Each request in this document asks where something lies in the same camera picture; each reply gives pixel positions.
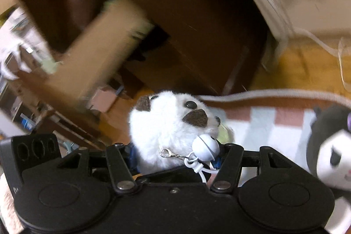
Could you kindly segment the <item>white plush seal toy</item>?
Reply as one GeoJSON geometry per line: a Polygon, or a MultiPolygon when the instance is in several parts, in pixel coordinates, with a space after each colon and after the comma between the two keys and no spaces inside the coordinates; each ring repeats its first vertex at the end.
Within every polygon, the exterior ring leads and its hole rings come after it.
{"type": "Polygon", "coordinates": [[[141,96],[129,115],[132,158],[139,173],[186,167],[208,181],[220,169],[220,117],[186,93],[141,96]]]}

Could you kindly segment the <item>pink checkered rug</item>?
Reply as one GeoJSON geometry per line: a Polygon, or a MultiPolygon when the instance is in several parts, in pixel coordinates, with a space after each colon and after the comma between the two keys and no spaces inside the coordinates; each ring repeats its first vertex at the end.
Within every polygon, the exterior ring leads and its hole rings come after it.
{"type": "MultiPolygon", "coordinates": [[[[229,96],[200,96],[221,119],[228,143],[257,151],[270,146],[310,172],[306,149],[316,109],[350,108],[350,99],[325,91],[256,90],[229,96]]],[[[326,224],[328,233],[350,233],[350,191],[331,188],[336,206],[326,224]]]]}

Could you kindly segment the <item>black white plush toy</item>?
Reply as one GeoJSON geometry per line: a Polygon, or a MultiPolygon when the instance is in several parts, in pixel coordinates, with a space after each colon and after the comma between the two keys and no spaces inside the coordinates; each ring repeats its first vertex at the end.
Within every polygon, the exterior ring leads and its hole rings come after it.
{"type": "Polygon", "coordinates": [[[315,110],[306,149],[308,168],[331,188],[350,191],[350,108],[315,110]]]}

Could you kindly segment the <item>dark brown wooden dresser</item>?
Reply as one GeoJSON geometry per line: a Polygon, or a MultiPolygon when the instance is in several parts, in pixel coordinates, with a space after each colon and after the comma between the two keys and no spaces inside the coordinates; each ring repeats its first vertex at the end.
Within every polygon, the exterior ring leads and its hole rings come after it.
{"type": "MultiPolygon", "coordinates": [[[[106,0],[21,0],[51,48],[64,52],[106,0]]],[[[132,0],[155,24],[126,67],[153,90],[243,92],[270,31],[254,0],[132,0]]]]}

